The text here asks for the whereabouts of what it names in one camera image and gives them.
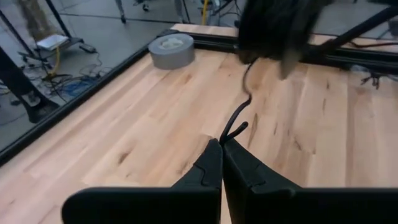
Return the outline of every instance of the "chair leg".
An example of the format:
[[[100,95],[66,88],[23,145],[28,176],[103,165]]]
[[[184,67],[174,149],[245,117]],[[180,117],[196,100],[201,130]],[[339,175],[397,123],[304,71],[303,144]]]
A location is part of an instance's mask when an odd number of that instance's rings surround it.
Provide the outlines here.
[[[122,23],[126,23],[126,18],[124,17],[124,9],[123,9],[123,5],[122,5],[122,0],[115,0],[116,4],[118,5],[118,9],[120,12],[120,20],[122,20]]]

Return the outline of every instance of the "concrete floor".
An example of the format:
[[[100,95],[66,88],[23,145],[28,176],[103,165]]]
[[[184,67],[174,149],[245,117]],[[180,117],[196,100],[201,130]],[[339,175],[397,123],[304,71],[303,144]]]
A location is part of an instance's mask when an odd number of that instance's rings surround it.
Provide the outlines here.
[[[58,26],[49,8],[42,1],[43,9],[54,26]],[[123,0],[127,24],[122,24],[119,11],[113,0],[52,0],[72,35],[81,37],[87,44],[94,46],[100,53],[103,67],[114,67],[128,56],[141,48],[164,29],[178,22],[172,0],[153,0],[150,11],[144,12],[140,6],[133,6],[134,0]],[[33,41],[25,29],[24,20],[19,14],[13,0],[0,1],[0,9],[13,23],[25,41],[32,45]],[[239,0],[243,8],[244,0]],[[197,5],[187,1],[188,11],[193,23],[199,24],[201,15]],[[316,33],[341,34],[354,27],[385,6],[359,0],[337,0],[323,12]],[[233,25],[235,15],[222,18],[222,24]],[[378,37],[387,30],[387,24],[365,34],[365,37]],[[392,38],[390,33],[384,36]],[[9,54],[17,65],[23,65],[17,51],[23,50],[6,26],[0,22],[0,46]],[[71,47],[62,52],[58,73],[79,75],[79,70],[89,64],[96,63],[96,55],[83,52],[78,47]],[[0,150],[15,141],[34,126],[28,121],[22,106],[11,106],[11,95],[0,96]],[[52,98],[60,104],[64,102],[57,97]]]

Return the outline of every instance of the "gray duct tape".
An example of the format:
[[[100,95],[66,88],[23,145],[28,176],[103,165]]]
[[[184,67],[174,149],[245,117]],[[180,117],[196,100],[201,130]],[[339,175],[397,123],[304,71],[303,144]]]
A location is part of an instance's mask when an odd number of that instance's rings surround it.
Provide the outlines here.
[[[155,67],[173,70],[189,65],[195,59],[193,38],[187,34],[170,34],[155,39],[148,46]]]

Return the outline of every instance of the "wooden tabletop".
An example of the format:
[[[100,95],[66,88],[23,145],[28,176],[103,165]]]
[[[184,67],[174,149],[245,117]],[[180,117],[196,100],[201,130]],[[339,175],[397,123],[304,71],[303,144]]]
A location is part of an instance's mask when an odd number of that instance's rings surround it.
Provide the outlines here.
[[[171,186],[184,175],[247,98],[235,55],[196,56],[174,71],[145,56],[2,166],[0,223],[61,223],[60,207],[77,190]],[[246,149],[303,187],[398,186],[398,84],[382,79],[376,90],[361,75],[315,65],[284,81],[278,72],[268,59],[251,70],[254,99],[236,122],[249,122],[237,137]],[[222,222],[230,222],[225,198]]]

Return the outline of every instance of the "metal stand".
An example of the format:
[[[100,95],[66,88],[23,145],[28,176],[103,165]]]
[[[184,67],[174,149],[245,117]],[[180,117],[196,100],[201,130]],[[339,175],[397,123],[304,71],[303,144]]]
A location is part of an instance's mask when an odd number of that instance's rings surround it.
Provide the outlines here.
[[[59,48],[60,51],[63,49],[67,49],[70,46],[73,46],[77,43],[85,44],[84,40],[81,38],[77,37],[72,37],[72,35],[69,33],[69,30],[67,29],[66,25],[63,23],[60,14],[52,4],[51,0],[45,0],[45,2],[49,5],[49,8],[51,12],[54,14],[54,17],[56,18],[57,22],[60,24],[60,27],[63,31],[63,33],[69,38],[68,42],[65,42],[62,44]],[[0,10],[0,18],[4,21],[4,23],[8,26],[12,34],[16,37],[18,42],[23,46],[25,52],[18,52],[19,55],[22,56],[22,60],[27,63],[27,59],[31,58],[34,60],[39,60],[42,61],[44,64],[50,67],[48,58],[53,56],[55,54],[55,51],[48,51],[48,50],[42,50],[42,49],[34,49],[31,50],[29,46],[26,44],[26,42],[22,39],[22,37],[18,34],[18,32],[15,30],[14,26],[10,23],[10,21],[7,19],[7,17],[2,13]],[[84,50],[85,52],[88,53],[95,53],[95,49],[91,46],[85,47],[84,45],[81,45],[80,48]]]

